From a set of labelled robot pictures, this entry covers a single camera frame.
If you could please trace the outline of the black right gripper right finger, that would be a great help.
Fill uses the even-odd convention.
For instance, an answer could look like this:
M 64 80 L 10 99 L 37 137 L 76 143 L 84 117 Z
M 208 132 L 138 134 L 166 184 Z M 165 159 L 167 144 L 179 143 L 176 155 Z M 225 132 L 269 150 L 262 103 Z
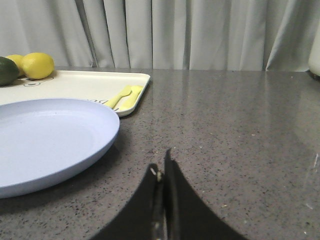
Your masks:
M 164 158 L 164 204 L 169 240 L 244 240 L 201 200 L 168 149 Z

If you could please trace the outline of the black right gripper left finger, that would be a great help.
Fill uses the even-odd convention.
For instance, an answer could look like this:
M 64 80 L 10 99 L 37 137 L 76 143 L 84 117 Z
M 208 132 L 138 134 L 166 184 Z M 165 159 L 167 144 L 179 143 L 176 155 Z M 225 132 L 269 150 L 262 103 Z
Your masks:
M 137 190 L 117 216 L 93 240 L 163 240 L 162 173 L 150 164 Z

